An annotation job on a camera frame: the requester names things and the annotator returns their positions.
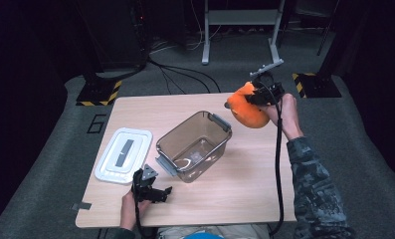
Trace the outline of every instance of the gray floor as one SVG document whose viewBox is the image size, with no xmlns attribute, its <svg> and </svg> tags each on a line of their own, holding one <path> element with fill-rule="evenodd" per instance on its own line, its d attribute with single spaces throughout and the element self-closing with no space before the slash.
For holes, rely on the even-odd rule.
<svg viewBox="0 0 395 239">
<path fill-rule="evenodd" d="M 212 43 L 209 66 L 201 65 L 203 45 L 192 51 L 166 48 L 150 56 L 160 64 L 204 72 L 216 80 L 222 92 L 232 93 L 250 79 L 250 72 L 271 62 L 268 35 L 217 39 Z M 285 62 L 272 73 L 287 92 L 297 94 L 292 73 L 318 71 L 330 45 L 328 41 L 318 57 L 316 51 L 320 39 L 314 34 L 286 34 L 279 49 Z M 207 93 L 197 81 L 169 75 L 187 94 Z M 211 93 L 217 92 L 211 81 L 201 75 L 193 76 L 204 81 Z M 339 77 L 333 77 L 333 80 L 342 98 L 297 98 L 301 127 L 312 139 L 323 157 L 323 164 L 340 189 L 349 223 L 357 231 L 358 238 L 395 238 L 395 174 L 366 135 L 344 82 Z M 98 237 L 98 229 L 76 227 L 77 211 L 71 207 L 82 201 L 103 135 L 103 131 L 88 133 L 89 126 L 96 115 L 102 115 L 99 120 L 107 122 L 112 106 L 75 106 L 84 82 L 83 78 L 77 77 L 66 83 L 69 97 L 65 111 L 41 155 L 1 215 L 0 239 Z M 182 94 L 172 83 L 169 87 L 171 94 Z M 122 82 L 118 96 L 169 94 L 161 71 L 149 64 L 142 72 Z M 294 223 L 286 222 L 275 238 L 292 238 L 294 226 Z M 113 232 L 109 229 L 106 238 L 111 238 Z"/>
</svg>

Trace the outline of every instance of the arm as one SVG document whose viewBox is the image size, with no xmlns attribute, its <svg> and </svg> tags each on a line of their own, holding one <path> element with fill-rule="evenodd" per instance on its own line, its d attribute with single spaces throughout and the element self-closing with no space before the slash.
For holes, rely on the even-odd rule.
<svg viewBox="0 0 395 239">
<path fill-rule="evenodd" d="M 354 232 L 346 222 L 339 192 L 299 127 L 296 99 L 285 94 L 280 106 L 283 131 L 289 140 L 287 147 L 296 195 L 294 238 L 354 238 Z M 274 124 L 278 123 L 275 106 L 260 109 Z"/>
<path fill-rule="evenodd" d="M 140 211 L 140 216 L 145 211 L 145 209 L 150 205 L 151 201 L 144 200 L 138 203 L 138 210 Z M 120 209 L 120 224 L 119 229 L 117 229 L 114 239 L 134 239 L 135 233 L 132 229 L 135 226 L 135 202 L 131 191 L 128 191 L 122 197 L 122 207 Z"/>
</svg>

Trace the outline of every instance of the black cable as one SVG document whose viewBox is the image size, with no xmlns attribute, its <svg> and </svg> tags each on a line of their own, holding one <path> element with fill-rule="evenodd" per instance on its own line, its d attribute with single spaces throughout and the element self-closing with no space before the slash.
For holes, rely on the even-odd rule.
<svg viewBox="0 0 395 239">
<path fill-rule="evenodd" d="M 109 228 L 106 228 L 106 229 L 104 230 L 103 239 L 106 238 L 106 234 L 107 234 L 107 231 L 108 231 L 108 230 L 109 230 Z M 100 238 L 100 235 L 101 235 L 101 228 L 99 229 L 99 232 L 98 232 L 98 239 Z"/>
<path fill-rule="evenodd" d="M 269 228 L 269 232 L 271 232 L 272 231 L 272 227 L 271 227 L 271 225 L 269 225 L 269 223 L 268 223 L 268 228 Z M 269 238 L 270 239 L 275 239 L 275 236 L 274 235 L 269 235 Z"/>
<path fill-rule="evenodd" d="M 210 80 L 215 84 L 216 88 L 218 89 L 218 92 L 221 93 L 221 90 L 220 90 L 219 85 L 217 84 L 217 82 L 216 82 L 213 78 L 211 78 L 210 76 L 208 76 L 207 74 L 204 74 L 204 73 L 199 72 L 199 71 L 191 70 L 191 69 L 186 69 L 186 68 L 179 68 L 179 67 L 174 67 L 174 66 L 162 65 L 162 64 L 159 64 L 159 63 L 157 63 L 157 62 L 154 62 L 154 61 L 151 60 L 150 58 L 148 58 L 147 62 L 148 62 L 148 63 L 151 63 L 151 64 L 153 64 L 153 65 L 155 65 L 156 67 L 163 68 L 163 69 L 165 69 L 165 70 L 174 72 L 174 73 L 176 73 L 176 74 L 179 74 L 179 75 L 182 75 L 182 76 L 185 76 L 185 77 L 189 77 L 189 78 L 191 78 L 191 79 L 194 79 L 194 80 L 200 82 L 200 83 L 206 88 L 206 90 L 207 90 L 208 93 L 211 93 L 210 90 L 209 90 L 209 88 L 207 87 L 207 85 L 204 84 L 201 80 L 199 80 L 199 79 L 197 79 L 197 78 L 195 78 L 195 77 L 193 77 L 193 76 L 190 76 L 190 75 L 188 75 L 188 74 L 175 71 L 175 70 L 173 70 L 173 69 L 178 69 L 178 70 L 182 70 L 182 71 L 188 71 L 188 72 L 193 72 L 193 73 L 201 74 L 201 75 L 207 77 L 208 79 L 210 79 Z"/>
<path fill-rule="evenodd" d="M 134 190 L 134 183 L 132 183 L 132 188 L 131 188 L 131 190 L 132 190 L 133 192 L 135 192 L 135 190 Z M 140 235 L 141 235 L 141 238 L 144 238 L 144 239 L 153 239 L 153 238 L 156 238 L 156 234 L 157 234 L 156 231 L 153 231 L 151 235 L 145 235 L 145 234 L 144 234 L 143 228 L 142 228 L 142 226 L 141 226 L 141 221 L 140 221 L 140 210 L 139 210 L 139 208 L 138 208 L 138 196 L 135 195 L 135 193 L 133 193 L 133 195 L 134 195 L 134 204 L 135 204 L 135 221 L 136 221 L 135 224 L 136 224 L 136 226 L 137 226 L 138 232 L 139 232 Z"/>
<path fill-rule="evenodd" d="M 97 76 L 97 78 L 99 80 L 104 81 L 104 82 L 117 82 L 117 81 L 121 81 L 121 80 L 124 80 L 126 78 L 134 76 L 135 74 L 141 72 L 144 68 L 145 68 L 145 64 L 142 64 L 142 65 L 136 66 L 136 68 L 130 73 L 125 73 L 125 74 L 121 74 L 119 76 L 110 77 L 110 78 L 104 78 L 104 77 Z"/>
<path fill-rule="evenodd" d="M 269 235 L 271 237 L 273 237 L 276 233 L 279 232 L 279 230 L 281 229 L 282 224 L 284 223 L 284 199 L 283 199 L 283 195 L 282 195 L 282 184 L 281 184 L 281 169 L 280 169 L 280 165 L 281 165 L 281 143 L 282 143 L 282 118 L 281 118 L 281 114 L 282 114 L 282 101 L 281 102 L 281 106 L 279 106 L 279 103 L 277 102 L 274 94 L 272 93 L 272 91 L 266 87 L 262 82 L 260 82 L 260 84 L 262 84 L 270 93 L 273 101 L 275 102 L 275 106 L 278 112 L 278 123 L 277 123 L 277 127 L 278 127 L 278 132 L 277 132 L 277 145 L 276 145 L 276 156 L 275 156 L 275 172 L 276 172 L 276 180 L 277 180 L 277 190 L 278 190 L 278 202 L 279 202 L 279 209 L 280 209 L 280 219 L 278 224 L 276 225 L 275 229 L 273 231 L 271 231 L 269 233 Z"/>
<path fill-rule="evenodd" d="M 163 68 L 162 68 L 162 67 L 159 67 L 159 69 L 160 69 L 160 71 L 162 72 L 163 78 L 165 79 L 166 88 L 168 89 L 169 95 L 172 95 L 172 93 L 170 92 L 170 89 L 169 89 L 169 81 L 171 81 L 172 84 L 175 85 L 175 86 L 179 89 L 179 91 L 181 91 L 184 95 L 187 95 L 187 94 L 178 86 L 178 84 L 176 84 L 175 81 L 173 81 L 173 79 L 170 78 L 169 75 L 166 74 L 166 73 L 163 71 Z"/>
</svg>

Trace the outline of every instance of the camouflage sleeve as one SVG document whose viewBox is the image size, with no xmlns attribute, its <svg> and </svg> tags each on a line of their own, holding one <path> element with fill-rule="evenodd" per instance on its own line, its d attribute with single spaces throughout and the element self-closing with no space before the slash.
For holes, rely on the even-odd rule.
<svg viewBox="0 0 395 239">
<path fill-rule="evenodd" d="M 296 195 L 294 238 L 355 238 L 340 194 L 307 138 L 290 140 L 287 147 Z"/>
</svg>

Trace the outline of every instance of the hand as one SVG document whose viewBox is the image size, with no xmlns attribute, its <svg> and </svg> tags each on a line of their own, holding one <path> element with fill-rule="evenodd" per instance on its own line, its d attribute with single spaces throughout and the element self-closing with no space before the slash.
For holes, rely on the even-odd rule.
<svg viewBox="0 0 395 239">
<path fill-rule="evenodd" d="M 151 204 L 151 201 L 144 200 L 138 202 L 138 210 L 140 212 L 140 217 Z M 122 206 L 120 209 L 120 227 L 132 231 L 135 226 L 135 202 L 132 191 L 128 191 L 122 197 Z"/>
<path fill-rule="evenodd" d="M 296 111 L 296 98 L 291 94 L 284 94 L 278 104 L 279 106 L 282 106 L 282 126 L 287 139 L 291 140 L 296 137 L 303 136 L 303 133 L 299 128 L 298 113 Z M 275 125 L 278 125 L 278 111 L 276 106 L 265 106 L 259 108 L 269 116 Z"/>
</svg>

